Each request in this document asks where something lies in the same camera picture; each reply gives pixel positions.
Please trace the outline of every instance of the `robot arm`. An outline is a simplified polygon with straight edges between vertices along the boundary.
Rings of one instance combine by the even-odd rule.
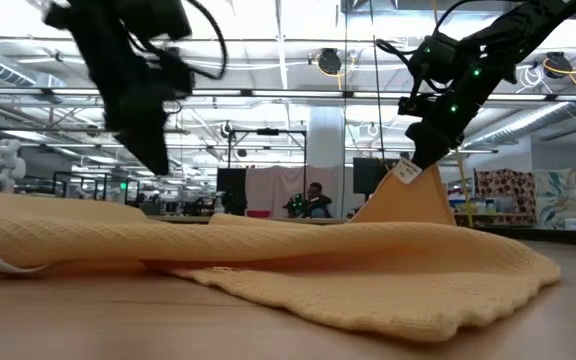
[[[179,0],[68,0],[69,7],[50,2],[44,13],[47,25],[70,31],[77,43],[104,101],[106,128],[156,175],[169,172],[163,102],[191,94],[195,73],[221,79],[226,69],[221,30],[197,0],[188,1],[206,16],[219,39],[223,59],[217,75],[192,68],[175,48],[150,43],[163,34],[171,40],[191,35]]]
[[[473,0],[462,0],[457,6]],[[412,162],[425,169],[457,148],[463,131],[501,80],[513,84],[516,65],[564,20],[576,13],[576,0],[526,0],[489,27],[461,41],[439,32],[427,36],[410,60],[383,40],[376,45],[399,56],[415,82],[410,97],[399,102],[400,115],[421,117],[406,136],[415,142]],[[422,81],[439,94],[418,94]],[[438,88],[433,81],[448,84]]]

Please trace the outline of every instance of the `black screen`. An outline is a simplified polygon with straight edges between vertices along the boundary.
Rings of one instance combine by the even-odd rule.
[[[217,191],[246,193],[246,169],[217,169]]]
[[[392,169],[397,164],[397,160],[386,159],[384,164],[381,159],[354,158],[352,164],[353,192],[355,194],[372,194],[388,173],[388,169]]]

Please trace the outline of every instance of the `person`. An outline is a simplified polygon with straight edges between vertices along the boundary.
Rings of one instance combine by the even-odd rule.
[[[331,218],[328,205],[332,203],[332,199],[323,194],[323,186],[320,183],[314,182],[308,187],[308,202],[306,203],[306,211],[303,217],[309,218]]]

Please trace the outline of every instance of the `cloth fold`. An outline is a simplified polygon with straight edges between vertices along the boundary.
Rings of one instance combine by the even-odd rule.
[[[141,260],[311,321],[423,342],[509,315],[560,272],[516,241],[454,226],[436,167],[410,185],[388,174],[351,223],[333,226],[173,225],[115,204],[0,194],[0,259],[50,271]]]

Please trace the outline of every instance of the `waffle-knit fabric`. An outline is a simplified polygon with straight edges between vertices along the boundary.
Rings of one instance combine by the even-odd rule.
[[[516,241],[454,226],[436,168],[408,186],[388,175],[354,220],[174,225],[115,204],[0,194],[0,258],[142,260],[329,326],[423,342],[507,316],[559,278]]]

